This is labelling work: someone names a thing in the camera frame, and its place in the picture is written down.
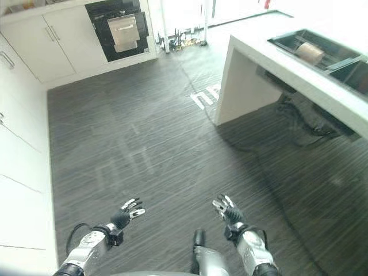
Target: kitchen island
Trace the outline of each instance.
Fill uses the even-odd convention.
[[[308,29],[333,41],[328,25],[283,16],[251,18],[230,36],[214,122],[221,125],[276,102],[283,93],[260,73],[269,72],[362,137],[368,138],[368,99],[289,55],[268,39]],[[338,41],[348,44],[348,40]],[[361,49],[346,45],[362,53]]]

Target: white cabinet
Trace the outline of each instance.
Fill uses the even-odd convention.
[[[42,16],[6,24],[1,33],[41,82],[75,73]]]
[[[46,90],[2,37],[0,53],[0,274],[52,275]]]
[[[46,93],[3,37],[0,37],[0,52],[6,56],[0,61],[2,124],[34,149],[46,152]]]
[[[76,72],[108,63],[84,6],[43,16]]]
[[[46,248],[43,195],[0,175],[0,246]]]
[[[21,83],[18,83],[19,87],[16,93],[12,96],[37,120],[45,121],[46,118],[46,106],[45,93],[40,90],[40,82],[35,76],[29,71],[29,68],[20,59],[14,49],[9,45],[5,38],[0,34],[0,63],[3,63],[9,70],[3,72],[7,78],[18,78],[22,79]]]
[[[48,184],[47,158],[0,125],[0,175],[40,192]]]

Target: cable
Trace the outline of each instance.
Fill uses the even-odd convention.
[[[306,119],[304,119],[303,115],[298,110],[298,108],[295,105],[293,105],[291,102],[283,101],[282,103],[279,104],[279,106],[277,107],[277,110],[283,111],[284,112],[283,114],[287,114],[286,112],[291,112],[292,119],[293,119],[293,136],[294,136],[292,139],[292,144],[295,145],[296,147],[307,148],[307,149],[316,148],[324,144],[325,142],[330,141],[333,138],[336,138],[339,136],[339,134],[333,129],[328,129],[327,131],[323,131],[320,128],[314,128],[310,126],[307,123]],[[309,135],[317,136],[320,138],[309,144],[299,143],[297,139],[295,138],[296,126],[299,125],[298,121],[302,122],[303,128],[308,132]]]
[[[74,236],[75,232],[76,232],[79,228],[81,228],[81,227],[83,227],[83,226],[86,226],[86,227],[88,227],[88,229],[89,229],[89,230],[92,230],[91,226],[89,226],[89,225],[88,225],[88,224],[86,224],[86,223],[79,223],[79,224],[77,224],[76,226],[74,226],[74,228],[73,228],[73,230],[70,232],[69,237],[68,237],[68,240],[67,240],[67,245],[66,245],[66,253],[67,253],[67,256],[68,256],[68,255],[69,255],[69,253],[71,252],[71,249],[70,249],[70,243],[71,243],[71,240],[72,240],[72,238],[73,238],[73,236]]]
[[[186,75],[186,77],[188,78],[189,81],[189,85],[191,86],[191,88],[193,89],[193,91],[196,92],[196,89],[194,88],[194,85],[191,81],[191,79],[189,78],[187,72],[184,70],[184,68],[182,67],[182,65],[180,64],[180,62],[178,62],[180,68],[182,69],[183,73]],[[317,262],[317,260],[315,259],[315,257],[313,256],[313,254],[311,253],[311,251],[309,250],[309,248],[306,246],[304,239],[302,238],[302,236],[300,235],[299,231],[296,229],[296,227],[294,226],[294,224],[291,222],[288,214],[286,213],[285,207],[283,206],[282,201],[279,199],[279,197],[277,196],[275,190],[272,187],[272,184],[275,184],[274,181],[270,180],[270,177],[267,175],[265,168],[263,167],[261,158],[260,158],[260,154],[257,150],[253,149],[253,148],[239,148],[237,145],[235,145],[233,142],[231,142],[230,140],[224,138],[220,133],[219,130],[217,128],[217,126],[213,123],[212,119],[210,118],[210,116],[208,115],[208,112],[206,109],[204,109],[204,112],[207,116],[207,119],[210,121],[210,123],[214,126],[215,131],[221,136],[221,138],[228,144],[230,145],[232,148],[234,148],[237,151],[241,151],[241,152],[245,152],[245,153],[249,153],[249,154],[253,154],[256,162],[259,165],[259,169],[261,172],[261,175],[263,177],[263,179],[265,180],[267,189],[269,190],[270,194],[272,195],[274,201],[276,202],[276,205],[278,206],[278,209],[281,212],[281,215],[283,217],[283,219],[285,220],[287,226],[289,227],[289,229],[292,231],[293,235],[296,237],[296,239],[300,242],[302,248],[304,249],[305,253],[307,254],[309,260],[314,264],[314,266],[318,269],[318,271],[320,272],[320,274],[322,276],[327,276],[328,273],[319,265],[319,263]],[[314,141],[313,143],[317,143],[317,142],[321,142],[322,139],[327,139],[327,136],[323,136],[322,138],[318,139],[317,141]]]

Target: gray carpet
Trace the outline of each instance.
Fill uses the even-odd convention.
[[[197,227],[207,231],[207,245],[224,255],[231,275],[244,275],[210,204],[226,193],[267,231],[284,275],[318,270],[275,196],[329,275],[368,274],[367,141],[339,137],[298,148],[289,118],[272,105],[216,130],[190,98],[220,83],[229,32],[241,25],[211,29],[207,47],[160,54],[158,60],[49,91],[60,263],[75,224],[107,221],[119,204],[139,196],[147,214],[126,228],[124,244],[108,253],[95,275],[188,272]],[[269,180],[254,154],[228,142],[257,150]]]

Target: built-in oven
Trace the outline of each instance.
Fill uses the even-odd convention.
[[[86,4],[109,62],[148,52],[148,28],[139,0],[107,0]]]

